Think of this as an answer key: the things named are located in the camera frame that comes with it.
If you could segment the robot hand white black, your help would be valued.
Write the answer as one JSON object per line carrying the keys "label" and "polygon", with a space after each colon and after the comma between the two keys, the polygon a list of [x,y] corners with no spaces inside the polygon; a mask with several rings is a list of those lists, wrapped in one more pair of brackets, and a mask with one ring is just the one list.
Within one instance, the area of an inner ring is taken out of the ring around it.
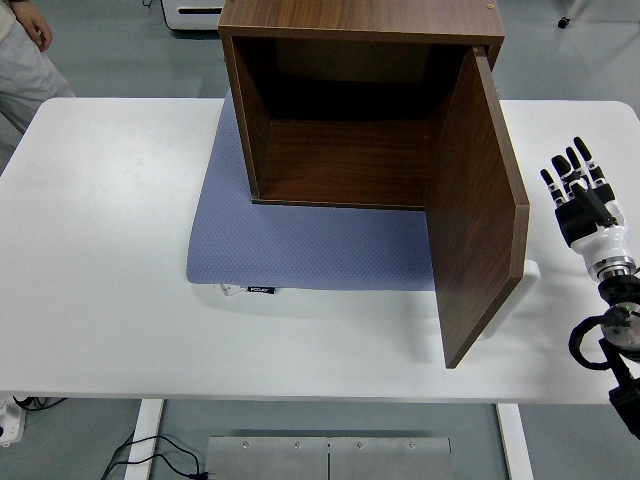
{"label": "robot hand white black", "polygon": [[566,245],[580,255],[596,281],[634,274],[637,264],[627,245],[627,225],[611,184],[580,137],[543,169]]}

